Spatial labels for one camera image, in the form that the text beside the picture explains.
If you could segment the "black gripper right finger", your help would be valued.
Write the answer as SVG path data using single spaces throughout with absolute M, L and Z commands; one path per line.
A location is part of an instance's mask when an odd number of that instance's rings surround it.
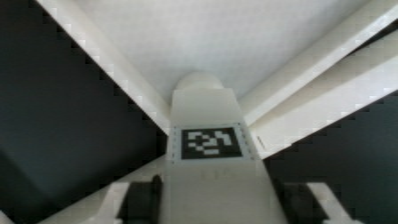
M 323 182 L 286 183 L 282 190 L 289 224 L 364 224 L 352 218 Z

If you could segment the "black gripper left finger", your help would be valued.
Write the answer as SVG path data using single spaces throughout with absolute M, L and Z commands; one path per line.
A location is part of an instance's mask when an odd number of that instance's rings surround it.
M 162 178 L 114 182 L 106 190 L 94 224 L 158 224 Z

